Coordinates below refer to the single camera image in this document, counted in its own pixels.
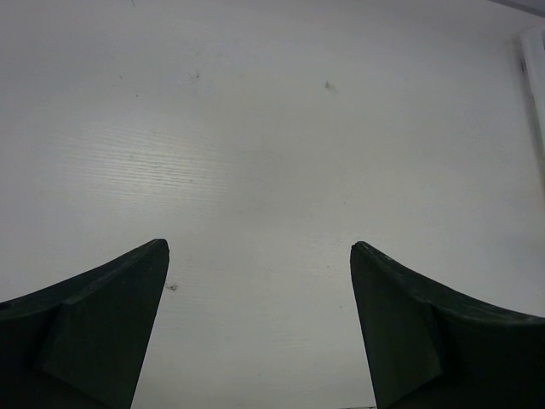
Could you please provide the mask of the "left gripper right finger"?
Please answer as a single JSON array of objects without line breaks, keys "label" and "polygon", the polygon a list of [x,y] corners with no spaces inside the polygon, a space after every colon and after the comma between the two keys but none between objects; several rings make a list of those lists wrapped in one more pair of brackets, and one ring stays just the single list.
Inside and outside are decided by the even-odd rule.
[{"label": "left gripper right finger", "polygon": [[543,407],[543,318],[464,295],[365,242],[350,269],[378,407]]}]

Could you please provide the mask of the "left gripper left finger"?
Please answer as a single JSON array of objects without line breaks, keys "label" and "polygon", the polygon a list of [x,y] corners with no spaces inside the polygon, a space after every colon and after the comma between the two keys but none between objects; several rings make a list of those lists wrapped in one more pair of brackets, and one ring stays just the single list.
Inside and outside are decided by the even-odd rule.
[{"label": "left gripper left finger", "polygon": [[129,408],[169,268],[154,239],[1,304],[3,408]]}]

